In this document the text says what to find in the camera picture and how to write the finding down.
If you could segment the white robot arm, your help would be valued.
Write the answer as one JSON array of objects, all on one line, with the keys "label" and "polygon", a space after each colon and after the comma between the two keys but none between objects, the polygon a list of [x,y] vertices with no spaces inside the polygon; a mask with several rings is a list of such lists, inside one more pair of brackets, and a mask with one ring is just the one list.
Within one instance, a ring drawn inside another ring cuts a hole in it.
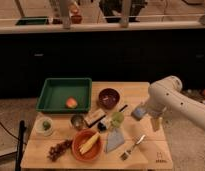
[{"label": "white robot arm", "polygon": [[153,82],[148,88],[145,110],[153,118],[158,118],[165,108],[170,108],[205,130],[205,105],[186,97],[181,90],[182,81],[176,76]]}]

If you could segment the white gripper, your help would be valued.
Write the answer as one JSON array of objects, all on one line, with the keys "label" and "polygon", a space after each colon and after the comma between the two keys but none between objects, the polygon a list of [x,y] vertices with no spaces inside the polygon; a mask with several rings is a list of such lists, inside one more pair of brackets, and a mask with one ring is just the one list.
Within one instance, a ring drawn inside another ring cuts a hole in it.
[{"label": "white gripper", "polygon": [[154,132],[158,131],[161,126],[162,118],[160,117],[165,109],[165,106],[157,102],[152,97],[149,97],[144,102],[144,108],[147,113],[153,117],[151,118],[152,129]]}]

